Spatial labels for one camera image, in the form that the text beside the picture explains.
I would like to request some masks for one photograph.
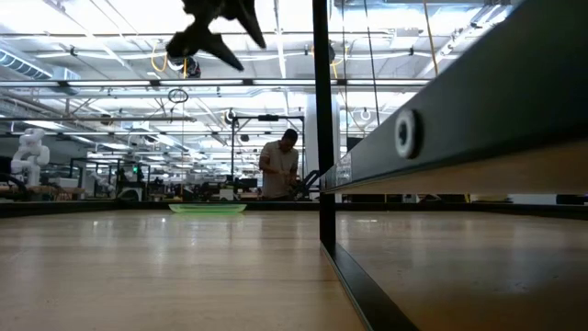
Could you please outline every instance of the man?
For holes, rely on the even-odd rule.
[[[297,140],[298,134],[287,129],[281,140],[266,143],[261,151],[259,168],[264,172],[264,200],[288,200],[290,184],[298,171],[298,151],[293,148]]]

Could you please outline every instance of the black metal frame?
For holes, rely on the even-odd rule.
[[[96,171],[97,171],[98,165],[103,165],[103,164],[101,164],[101,163],[99,163],[97,161],[112,161],[112,160],[113,159],[98,158],[98,157],[97,158],[86,158],[86,157],[75,157],[75,158],[72,158],[70,160],[70,178],[73,178],[74,177],[74,165],[75,165],[76,162],[82,162],[82,163],[87,163],[87,164],[92,164],[92,165],[95,164],[96,165]],[[117,165],[116,165],[116,167],[117,167],[117,173],[119,172],[119,170],[120,170],[120,168],[122,166],[135,166],[135,165],[138,166],[138,167],[147,166],[147,184],[149,184],[149,182],[151,181],[151,166],[150,165],[146,165],[146,164],[143,164],[141,162],[125,161],[125,160],[117,159]],[[113,166],[114,165],[108,165],[108,182],[110,182],[110,179],[112,178],[112,167]],[[80,169],[80,180],[78,181],[78,188],[81,187],[81,185],[82,185],[82,176],[83,175],[84,175],[84,172],[81,171],[81,169]],[[140,182],[141,182],[141,180],[139,179],[139,177],[137,177],[137,183],[140,183]],[[118,192],[119,192],[119,181],[118,181],[118,179],[115,181],[115,184],[116,185],[115,185],[115,190],[114,191],[118,194]],[[96,196],[96,183],[94,183],[94,185],[95,185],[94,192],[95,192],[95,196]]]
[[[235,131],[236,123],[239,120],[246,120],[239,129],[242,129],[249,123],[250,120],[259,121],[278,121],[278,120],[300,120],[302,122],[302,178],[304,178],[304,160],[306,154],[306,123],[304,122],[304,116],[278,116],[278,115],[260,115],[260,116],[234,116],[231,119],[231,177],[235,175]]]
[[[588,39],[569,37],[582,29],[582,5],[521,4],[331,168],[322,188],[335,192],[588,139]],[[565,27],[549,29],[558,19]],[[420,132],[411,158],[394,148],[396,119],[405,111],[417,115]]]
[[[336,243],[334,194],[326,193],[373,179],[588,138],[588,112],[584,111],[588,97],[583,91],[588,40],[584,35],[580,40],[571,37],[584,25],[583,6],[580,0],[565,6],[548,0],[524,2],[334,165],[327,1],[313,0],[323,188],[320,237],[323,252],[367,330],[414,330],[416,326]],[[565,27],[553,29],[549,23],[553,21],[566,22]],[[394,148],[396,119],[402,112],[416,113],[419,131],[413,153],[404,157]],[[514,211],[482,204],[470,204],[467,209]],[[520,212],[533,209],[525,206]],[[585,211],[571,214],[578,217]]]

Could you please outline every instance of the dark panel edge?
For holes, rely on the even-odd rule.
[[[344,248],[339,244],[331,247],[321,244],[321,248],[366,330],[418,330]]]

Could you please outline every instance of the wooden table surface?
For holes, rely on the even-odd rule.
[[[0,330],[362,330],[315,212],[0,222]]]
[[[588,222],[341,213],[339,243],[421,330],[584,330]]]

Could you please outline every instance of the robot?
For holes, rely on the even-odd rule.
[[[41,142],[44,136],[43,129],[26,129],[25,134],[18,140],[20,146],[10,163],[13,174],[21,174],[23,169],[28,170],[27,187],[29,188],[39,185],[40,168],[49,163],[49,148]],[[30,154],[27,161],[21,160],[26,154]]]
[[[90,177],[96,181],[98,186],[104,188],[106,190],[106,192],[108,193],[108,195],[110,195],[110,193],[114,192],[114,186],[112,186],[112,184],[108,183],[107,178],[100,177],[96,173],[96,171],[92,171],[92,173],[90,173]]]

